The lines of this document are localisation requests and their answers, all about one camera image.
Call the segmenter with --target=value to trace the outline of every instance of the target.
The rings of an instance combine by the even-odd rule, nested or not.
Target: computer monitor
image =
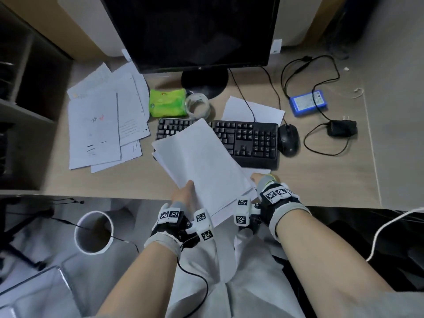
[[[213,98],[228,68],[266,66],[280,0],[102,0],[140,73],[183,71]]]

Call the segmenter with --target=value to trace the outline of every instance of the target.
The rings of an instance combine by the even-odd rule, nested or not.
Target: black mouse
[[[278,128],[278,150],[286,157],[297,154],[300,146],[300,138],[294,125],[282,125]]]

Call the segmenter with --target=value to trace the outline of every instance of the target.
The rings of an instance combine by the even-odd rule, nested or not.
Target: keyboard
[[[156,139],[173,136],[194,122],[193,119],[160,118]],[[208,125],[241,167],[278,168],[277,124],[214,120]]]

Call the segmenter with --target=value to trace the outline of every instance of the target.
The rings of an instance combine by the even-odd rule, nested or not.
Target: wooden desk
[[[319,114],[301,118],[293,116],[279,85],[279,74],[288,59],[283,55],[273,56],[273,61],[267,70],[280,94],[282,109],[286,111],[285,119],[298,128],[303,140],[307,132],[326,120]],[[114,70],[122,63],[112,63],[109,66]],[[75,64],[70,85],[84,78],[98,65]],[[289,94],[301,95],[311,91],[314,84],[334,76],[332,69],[331,64],[326,61],[313,63],[310,68],[292,79]],[[262,69],[234,69],[233,73],[248,101],[278,107],[277,96]],[[151,88],[163,90],[180,88],[180,76],[180,73],[145,75]],[[331,84],[322,88],[324,98],[329,103],[328,115],[331,118],[342,119],[343,116],[349,116],[358,122],[358,137],[351,141],[346,153],[338,157],[322,156],[308,151],[302,144],[297,156],[289,159],[280,155],[280,165],[274,173],[300,195],[305,205],[380,208],[364,99],[349,99],[355,95],[353,89],[359,87],[355,83],[352,75],[348,74],[343,75],[337,85]],[[225,91],[211,101],[215,109],[212,118],[222,117],[230,95],[240,97],[231,75]],[[42,194],[168,200],[176,185],[151,155],[151,143],[157,123],[157,119],[150,118],[148,124],[152,136],[140,141],[142,157],[95,174],[90,173],[89,167],[70,171],[66,103],[59,120]],[[311,148],[328,153],[336,153],[345,145],[345,139],[329,138],[325,129],[311,135],[308,142]]]

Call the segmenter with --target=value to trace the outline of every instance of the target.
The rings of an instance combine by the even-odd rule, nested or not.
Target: blue power bank
[[[315,102],[320,109],[327,107],[327,103],[321,90],[315,90],[314,92]],[[293,114],[298,117],[305,114],[317,112],[314,101],[312,99],[312,93],[291,97],[290,106],[293,110]]]

